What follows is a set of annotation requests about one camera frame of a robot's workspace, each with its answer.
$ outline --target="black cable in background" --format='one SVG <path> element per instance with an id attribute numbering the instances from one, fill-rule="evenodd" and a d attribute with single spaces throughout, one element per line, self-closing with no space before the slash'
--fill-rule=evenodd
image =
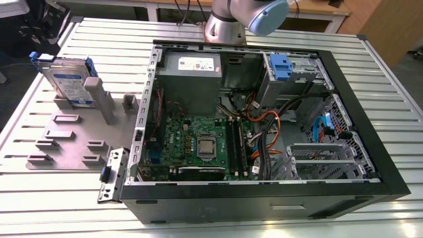
<path id="1" fill-rule="evenodd" d="M 207 17 L 205 17 L 205 13 L 204 13 L 204 11 L 203 11 L 203 6 L 201 6 L 201 4 L 200 4 L 200 0 L 197 0 L 197 4 L 199 4 L 200 10 L 201 10 L 201 14 L 203 14 L 204 21 L 207 21 Z"/>
<path id="2" fill-rule="evenodd" d="M 296 10 L 295 10 L 295 18 L 297 19 L 299 18 L 299 5 L 297 5 L 297 1 L 295 1 L 295 5 L 296 5 Z"/>
<path id="3" fill-rule="evenodd" d="M 176 4 L 177 10 L 179 10 L 179 13 L 180 13 L 181 16 L 183 16 L 183 20 L 180 21 L 180 23 L 176 23 L 176 25 L 177 25 L 177 26 L 181 26 L 181 25 L 184 24 L 185 20 L 187 20 L 191 24 L 195 24 L 195 22 L 189 19 L 189 17 L 187 17 L 188 11 L 189 11 L 191 0 L 188 0 L 188 6 L 187 6 L 187 11 L 185 11 L 185 13 L 183 13 L 183 10 L 180 9 L 180 6 L 179 6 L 179 3 L 177 3 L 176 0 L 175 0 L 175 4 Z"/>

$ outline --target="metal slatted table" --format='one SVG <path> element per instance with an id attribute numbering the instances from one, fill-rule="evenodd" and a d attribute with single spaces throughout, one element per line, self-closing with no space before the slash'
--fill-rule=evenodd
<path id="1" fill-rule="evenodd" d="M 60 55 L 89 55 L 112 96 L 140 96 L 153 39 L 201 41 L 201 29 L 85 18 L 69 25 Z M 39 74 L 0 134 L 0 234 L 339 238 L 356 237 L 360 231 L 367 237 L 423 237 L 423 114 L 368 42 L 352 35 L 291 31 L 267 37 L 248 33 L 247 41 L 332 51 L 412 194 L 333 220 L 144 226 L 123 204 L 96 204 L 97 171 L 25 168 L 27 155 L 37 151 L 35 140 L 57 110 L 55 91 Z"/>

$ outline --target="side panel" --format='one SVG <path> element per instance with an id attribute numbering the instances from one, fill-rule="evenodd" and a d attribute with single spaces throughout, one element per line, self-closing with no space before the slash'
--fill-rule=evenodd
<path id="1" fill-rule="evenodd" d="M 301 196 L 124 200 L 145 223 L 201 223 L 335 218 L 380 196 Z"/>

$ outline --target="metal bracket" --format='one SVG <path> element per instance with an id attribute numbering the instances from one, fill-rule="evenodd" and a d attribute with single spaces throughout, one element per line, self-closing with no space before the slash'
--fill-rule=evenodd
<path id="1" fill-rule="evenodd" d="M 127 172 L 129 150 L 120 148 L 112 150 L 109 153 L 107 165 L 101 170 L 100 193 L 97 203 L 121 203 L 120 192 L 124 184 L 124 177 Z"/>

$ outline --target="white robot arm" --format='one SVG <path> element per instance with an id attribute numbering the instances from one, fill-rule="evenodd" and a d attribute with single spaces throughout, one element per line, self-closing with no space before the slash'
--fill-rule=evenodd
<path id="1" fill-rule="evenodd" d="M 288 15 L 287 0 L 213 0 L 205 25 L 212 43 L 241 44 L 245 30 L 259 36 L 271 34 Z"/>

